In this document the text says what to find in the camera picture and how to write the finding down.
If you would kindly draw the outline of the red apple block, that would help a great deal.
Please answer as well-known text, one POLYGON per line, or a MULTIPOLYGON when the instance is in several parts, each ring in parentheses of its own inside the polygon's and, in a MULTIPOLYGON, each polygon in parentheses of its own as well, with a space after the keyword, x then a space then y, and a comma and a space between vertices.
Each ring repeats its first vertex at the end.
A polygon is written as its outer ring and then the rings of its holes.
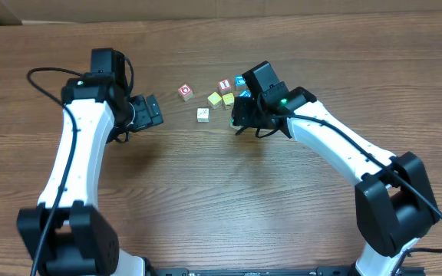
POLYGON ((193 96, 193 90, 188 84, 183 84, 179 87, 178 92, 184 101, 188 101, 193 96))

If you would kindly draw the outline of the green Z block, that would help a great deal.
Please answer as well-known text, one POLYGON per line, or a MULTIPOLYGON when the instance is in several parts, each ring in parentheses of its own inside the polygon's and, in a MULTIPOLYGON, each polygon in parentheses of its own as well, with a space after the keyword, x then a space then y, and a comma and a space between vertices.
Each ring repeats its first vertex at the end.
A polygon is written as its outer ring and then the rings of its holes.
POLYGON ((235 130, 240 130, 241 126, 237 126, 234 124, 234 120, 230 120, 230 127, 232 127, 235 130))

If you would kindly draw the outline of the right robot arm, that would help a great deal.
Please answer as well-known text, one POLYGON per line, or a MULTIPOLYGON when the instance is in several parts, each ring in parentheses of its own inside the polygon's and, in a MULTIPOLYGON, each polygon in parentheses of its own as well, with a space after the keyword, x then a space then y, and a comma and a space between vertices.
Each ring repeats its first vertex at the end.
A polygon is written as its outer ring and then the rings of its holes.
POLYGON ((353 186, 358 229, 366 244, 351 275, 401 275, 440 217, 425 166, 411 152, 396 156, 360 137, 339 122, 303 87, 293 90, 269 62, 242 74, 248 97, 236 97, 232 123, 241 130, 283 132, 304 143, 353 186))

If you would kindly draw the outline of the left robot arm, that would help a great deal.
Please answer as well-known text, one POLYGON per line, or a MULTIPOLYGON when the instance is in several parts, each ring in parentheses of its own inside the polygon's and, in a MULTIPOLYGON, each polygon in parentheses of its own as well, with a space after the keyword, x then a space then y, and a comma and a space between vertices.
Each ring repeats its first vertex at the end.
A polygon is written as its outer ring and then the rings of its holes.
POLYGON ((52 97, 63 109, 53 170, 36 207, 17 217, 31 274, 154 275, 147 258, 121 249, 99 212, 97 187, 107 143, 126 143, 131 133, 163 123, 157 99, 132 96, 132 63, 113 48, 94 49, 91 69, 71 75, 52 97))

